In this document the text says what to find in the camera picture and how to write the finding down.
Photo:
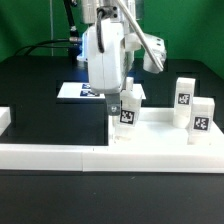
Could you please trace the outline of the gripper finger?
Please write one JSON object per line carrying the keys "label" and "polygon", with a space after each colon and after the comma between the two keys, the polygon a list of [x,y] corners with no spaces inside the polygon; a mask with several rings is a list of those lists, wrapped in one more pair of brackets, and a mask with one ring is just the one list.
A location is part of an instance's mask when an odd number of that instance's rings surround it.
{"label": "gripper finger", "polygon": [[108,114],[110,116],[118,116],[121,111],[120,94],[106,94],[105,99]]}

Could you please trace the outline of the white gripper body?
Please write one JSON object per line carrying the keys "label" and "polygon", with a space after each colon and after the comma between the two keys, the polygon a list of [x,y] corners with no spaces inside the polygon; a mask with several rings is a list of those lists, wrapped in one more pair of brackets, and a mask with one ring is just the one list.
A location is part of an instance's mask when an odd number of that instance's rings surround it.
{"label": "white gripper body", "polygon": [[88,80],[94,93],[117,94],[122,91],[134,52],[141,48],[141,43],[127,22],[105,19],[101,29],[103,53],[98,47],[97,25],[90,26],[85,33]]}

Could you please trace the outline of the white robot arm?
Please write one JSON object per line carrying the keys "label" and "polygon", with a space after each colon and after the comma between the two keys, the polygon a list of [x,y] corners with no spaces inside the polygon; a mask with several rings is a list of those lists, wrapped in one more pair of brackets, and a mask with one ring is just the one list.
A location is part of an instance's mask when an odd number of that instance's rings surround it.
{"label": "white robot arm", "polygon": [[105,96],[111,116],[121,113],[120,94],[134,61],[134,52],[145,51],[143,69],[164,70],[164,40],[145,34],[136,21],[137,0],[80,0],[83,23],[82,52],[77,57],[88,66],[88,81],[95,94]]}

